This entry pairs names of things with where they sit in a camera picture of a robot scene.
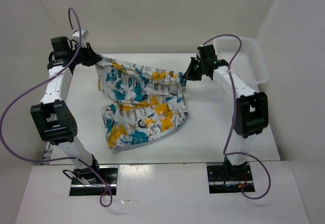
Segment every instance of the white basket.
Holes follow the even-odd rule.
[[[269,80],[269,73],[265,60],[255,39],[240,37],[242,48],[232,63],[232,70],[247,84],[258,85]],[[239,48],[239,42],[235,38],[221,37],[213,40],[213,46],[218,60],[227,62],[233,57]]]

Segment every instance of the patterned fabric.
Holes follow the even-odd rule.
[[[99,90],[115,101],[102,111],[110,148],[160,139],[185,120],[182,73],[102,58]]]

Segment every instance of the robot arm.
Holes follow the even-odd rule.
[[[75,62],[64,70],[59,76],[56,74],[62,70],[71,60],[76,52],[66,37],[51,39],[53,52],[49,57],[47,66],[49,77],[56,76],[47,85],[45,94],[38,105],[33,105],[30,113],[43,141],[48,141],[52,145],[59,147],[67,156],[76,157],[85,161],[98,172],[99,165],[95,157],[89,153],[81,144],[77,137],[77,123],[72,113],[66,105],[66,100],[70,88],[75,66],[83,64],[92,66],[102,58],[95,54],[89,43],[85,40],[88,31],[82,31],[82,44]],[[79,32],[73,34],[74,38],[79,37]],[[79,161],[72,160],[75,167],[75,174],[88,181],[94,179],[93,173]]]
[[[200,46],[198,51],[199,56],[191,58],[184,74],[185,79],[197,81],[202,79],[202,75],[206,75],[233,97],[228,63],[217,59],[213,45]],[[248,153],[254,135],[260,134],[269,123],[268,100],[264,92],[251,89],[234,72],[232,77],[236,88],[237,115],[234,127],[236,133],[231,137],[228,151]],[[232,166],[239,166],[247,162],[247,156],[230,155],[227,160]]]

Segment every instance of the white backdrop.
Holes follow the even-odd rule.
[[[257,40],[270,72],[270,124],[311,223],[323,223],[325,0],[275,0]]]
[[[255,37],[273,0],[41,0],[61,35],[78,11],[96,51],[196,51],[213,35]]]
[[[58,33],[39,0],[1,0],[0,13],[2,113],[13,98],[47,77],[50,38]],[[18,102],[4,124],[4,137],[11,148],[30,158],[40,158],[44,150],[29,113],[43,91]],[[30,171],[30,164],[14,158],[0,144],[0,223],[14,223]]]

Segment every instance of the purple wire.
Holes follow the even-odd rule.
[[[227,137],[227,141],[224,145],[224,148],[223,148],[223,152],[222,154],[224,156],[228,156],[228,155],[234,155],[234,154],[242,154],[242,155],[246,155],[246,156],[249,156],[253,159],[255,159],[258,163],[261,164],[261,166],[264,168],[267,176],[268,176],[268,179],[269,179],[269,185],[268,185],[268,188],[267,190],[264,192],[264,194],[262,194],[261,196],[258,196],[258,197],[251,197],[251,196],[248,196],[244,193],[244,188],[247,187],[248,185],[252,185],[252,184],[246,184],[244,185],[242,188],[241,188],[241,192],[242,194],[248,198],[248,199],[251,199],[251,200],[258,200],[258,199],[261,199],[263,198],[265,195],[268,194],[268,192],[270,191],[270,188],[271,188],[271,176],[270,176],[270,173],[268,171],[268,169],[265,167],[265,165],[263,164],[263,162],[261,162],[257,157],[255,157],[254,155],[251,155],[251,154],[247,154],[247,153],[244,153],[244,152],[231,152],[231,153],[226,153],[227,151],[227,148],[229,146],[229,142],[230,142],[230,139],[232,137],[232,134],[233,134],[233,131],[234,131],[234,127],[235,127],[235,122],[236,122],[236,116],[237,116],[237,106],[236,106],[236,88],[235,88],[235,83],[234,83],[234,79],[233,79],[233,76],[232,76],[232,73],[231,73],[231,65],[235,59],[235,57],[237,56],[237,54],[239,53],[239,51],[241,50],[242,48],[242,40],[236,36],[236,35],[231,35],[231,34],[224,34],[224,35],[217,35],[209,40],[207,40],[206,42],[204,42],[202,45],[206,45],[207,43],[209,43],[210,41],[214,40],[214,39],[217,39],[217,38],[220,38],[220,37],[224,37],[224,36],[229,36],[229,37],[233,37],[233,38],[236,38],[238,41],[239,41],[239,47],[238,47],[238,50],[236,51],[236,53],[234,54],[234,56],[231,58],[231,60],[229,61],[229,66],[228,66],[228,73],[229,73],[229,77],[230,77],[230,81],[232,83],[232,89],[233,89],[233,100],[234,100],[234,112],[233,112],[233,119],[232,119],[232,125],[230,127],[230,130],[229,130],[229,133],[228,133],[228,137]]]
[[[77,21],[77,24],[78,24],[78,31],[79,31],[79,42],[78,42],[78,47],[77,47],[77,50],[76,50],[76,53],[75,55],[72,57],[72,59],[69,61],[69,63],[64,67],[62,68],[57,74],[56,76],[59,76],[61,73],[63,73],[73,62],[74,60],[76,59],[79,51],[80,51],[80,48],[81,48],[81,25],[80,25],[80,21],[79,21],[79,18],[78,18],[78,15],[76,13],[76,11],[73,9],[73,8],[69,8],[68,10],[68,16],[69,16],[69,23],[70,23],[70,26],[71,28],[73,29],[73,26],[72,26],[72,23],[71,23],[71,18],[70,18],[70,12],[73,12],[73,14],[75,15],[76,17],[76,21]],[[7,114],[7,112],[9,111],[9,109],[18,101],[20,100],[22,97],[24,97],[26,94],[32,92],[33,90],[41,87],[42,85],[52,81],[56,76],[53,76],[49,79],[46,79],[45,81],[35,85],[34,87],[28,89],[27,91],[25,91],[24,93],[22,93],[21,95],[19,95],[17,98],[15,98],[14,100],[12,100],[8,106],[5,108],[5,110],[3,111],[2,115],[1,115],[1,118],[0,118],[0,140],[3,144],[3,146],[5,147],[5,149],[10,153],[12,154],[14,157],[18,158],[18,159],[21,159],[23,161],[26,161],[26,162],[31,162],[31,163],[45,163],[45,162],[55,162],[55,161],[60,161],[60,160],[64,160],[64,159],[76,159],[78,160],[79,162],[81,162],[82,164],[84,164],[87,168],[89,168],[89,170],[103,183],[103,185],[105,186],[105,191],[101,194],[101,197],[100,197],[100,204],[101,206],[103,207],[109,207],[112,202],[113,202],[113,194],[112,194],[112,191],[110,189],[110,187],[108,186],[108,184],[105,182],[105,180],[90,166],[88,165],[86,162],[84,162],[83,160],[79,159],[79,158],[76,158],[76,157],[61,157],[61,158],[56,158],[56,159],[28,159],[28,158],[25,158],[23,156],[20,156],[18,155],[17,153],[15,153],[6,143],[4,137],[3,137],[3,123],[4,123],[4,119],[5,119],[5,116]],[[102,202],[102,198],[103,196],[106,194],[106,193],[109,193],[110,195],[110,203],[108,205],[105,205],[103,204]]]

